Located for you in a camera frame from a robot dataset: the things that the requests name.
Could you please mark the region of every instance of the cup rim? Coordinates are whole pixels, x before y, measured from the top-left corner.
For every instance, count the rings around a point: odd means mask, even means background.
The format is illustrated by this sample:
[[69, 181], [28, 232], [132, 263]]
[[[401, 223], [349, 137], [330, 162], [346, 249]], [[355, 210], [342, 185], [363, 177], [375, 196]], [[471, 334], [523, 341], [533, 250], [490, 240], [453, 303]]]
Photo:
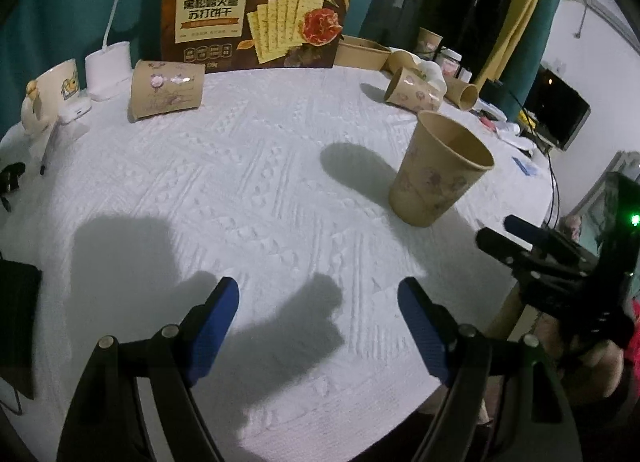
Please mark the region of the cup rim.
[[[423, 116], [425, 114], [437, 115], [438, 117], [440, 117], [442, 119], [446, 119], [447, 122], [452, 122], [453, 124], [456, 124], [456, 125], [460, 126], [464, 131], [468, 132], [468, 134], [471, 135], [471, 137], [473, 137], [476, 141], [478, 141], [478, 143], [480, 143], [480, 145], [484, 149], [486, 149], [487, 153], [489, 153], [489, 156], [491, 157], [492, 164], [490, 166], [483, 166], [481, 164], [477, 164], [476, 162], [473, 162], [473, 161], [469, 160], [468, 158], [460, 155], [460, 153], [458, 153], [457, 151], [454, 151], [452, 148], [447, 146], [440, 138], [437, 137], [437, 135], [434, 135], [433, 132], [424, 124], [424, 122], [422, 121], [422, 118], [423, 118]], [[477, 169], [478, 171], [490, 171], [491, 169], [493, 169], [495, 167], [495, 158], [494, 158], [494, 154], [491, 153], [491, 150], [489, 148], [487, 148], [487, 146], [484, 144], [484, 142], [482, 142], [478, 137], [476, 137], [476, 135], [474, 135], [474, 133], [472, 131], [470, 131], [468, 128], [466, 128], [465, 126], [460, 124], [460, 122], [454, 121], [453, 119], [450, 119], [449, 117], [447, 117], [446, 115], [441, 114], [440, 112], [430, 111], [428, 109], [423, 109], [422, 111], [419, 111], [418, 115], [417, 115], [417, 119], [418, 119], [418, 124], [422, 124], [422, 127], [425, 129], [425, 131], [427, 131], [429, 133], [429, 135], [431, 135], [444, 149], [446, 149], [446, 151], [448, 153], [451, 153], [452, 155], [455, 155], [457, 158], [459, 158], [460, 160], [465, 162], [471, 168]]]
[[57, 67], [62, 66], [63, 64], [67, 64], [67, 63], [69, 63], [71, 61], [73, 61], [74, 64], [76, 63], [76, 60], [74, 58], [71, 58], [71, 59], [67, 59], [66, 61], [62, 61], [62, 63], [55, 64], [54, 66], [50, 67], [49, 70], [47, 70], [46, 72], [41, 73], [38, 77], [36, 77], [36, 81], [39, 80], [44, 74], [48, 74], [50, 71], [56, 69]]

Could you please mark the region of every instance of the blue gripper pad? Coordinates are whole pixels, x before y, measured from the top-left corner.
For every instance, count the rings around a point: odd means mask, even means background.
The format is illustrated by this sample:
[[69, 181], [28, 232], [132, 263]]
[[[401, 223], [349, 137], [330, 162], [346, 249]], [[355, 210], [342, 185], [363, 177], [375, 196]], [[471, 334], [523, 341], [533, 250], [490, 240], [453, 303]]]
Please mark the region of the blue gripper pad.
[[[452, 376], [447, 366], [447, 347], [430, 321], [425, 308], [418, 300], [422, 287], [413, 278], [405, 278], [398, 286], [398, 305], [402, 317], [409, 327], [418, 352], [429, 373], [447, 384]], [[433, 305], [426, 294], [424, 298]]]
[[239, 302], [238, 283], [224, 277], [205, 304], [191, 309], [182, 321], [181, 327], [185, 331], [182, 376], [188, 388], [211, 370]]

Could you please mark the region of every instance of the jar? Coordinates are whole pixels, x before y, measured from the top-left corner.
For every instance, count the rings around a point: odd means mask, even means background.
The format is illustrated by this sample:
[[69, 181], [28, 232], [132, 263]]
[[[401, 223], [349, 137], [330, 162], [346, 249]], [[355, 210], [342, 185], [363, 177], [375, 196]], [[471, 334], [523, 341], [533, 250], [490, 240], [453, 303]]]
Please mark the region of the jar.
[[442, 75], [449, 77], [456, 76], [460, 69], [460, 61], [462, 61], [462, 56], [446, 47], [442, 47], [438, 57], [436, 57], [436, 63], [442, 70]]

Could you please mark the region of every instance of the teal curtain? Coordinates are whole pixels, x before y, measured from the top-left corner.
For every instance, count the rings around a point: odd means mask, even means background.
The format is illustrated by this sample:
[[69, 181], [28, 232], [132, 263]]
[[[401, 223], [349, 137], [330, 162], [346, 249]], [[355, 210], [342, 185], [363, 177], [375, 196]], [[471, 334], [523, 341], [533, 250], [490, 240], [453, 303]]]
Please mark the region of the teal curtain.
[[[24, 88], [50, 67], [100, 48], [113, 0], [20, 0], [0, 27], [0, 136], [20, 121]], [[131, 60], [160, 58], [161, 0], [120, 0], [110, 43], [128, 40]]]
[[482, 88], [481, 98], [498, 106], [510, 121], [516, 119], [520, 106], [508, 90], [524, 104], [536, 79], [559, 3], [560, 0], [538, 0], [522, 38], [500, 75], [503, 86], [494, 88], [486, 83]]

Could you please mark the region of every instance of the table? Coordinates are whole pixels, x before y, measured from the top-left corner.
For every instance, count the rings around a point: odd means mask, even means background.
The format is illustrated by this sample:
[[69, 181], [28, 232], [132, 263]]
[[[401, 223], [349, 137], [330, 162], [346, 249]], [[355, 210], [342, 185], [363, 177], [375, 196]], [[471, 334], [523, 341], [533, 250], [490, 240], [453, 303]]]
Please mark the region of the table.
[[[382, 102], [387, 85], [352, 68], [252, 70], [207, 76], [197, 111], [131, 124], [126, 95], [94, 104], [89, 132], [22, 182], [0, 223], [4, 257], [44, 272], [37, 397], [12, 417], [40, 460], [54, 460], [97, 339], [150, 337], [225, 275], [240, 307], [193, 393], [227, 460], [350, 460], [433, 392], [398, 283], [413, 275], [458, 321], [488, 324], [512, 280], [474, 233], [510, 213], [540, 224], [550, 182], [444, 104], [496, 166], [430, 228], [406, 225], [386, 197], [415, 116]], [[19, 143], [15, 127], [3, 162]], [[141, 394], [147, 412], [148, 384]], [[150, 413], [170, 460], [158, 425]]]

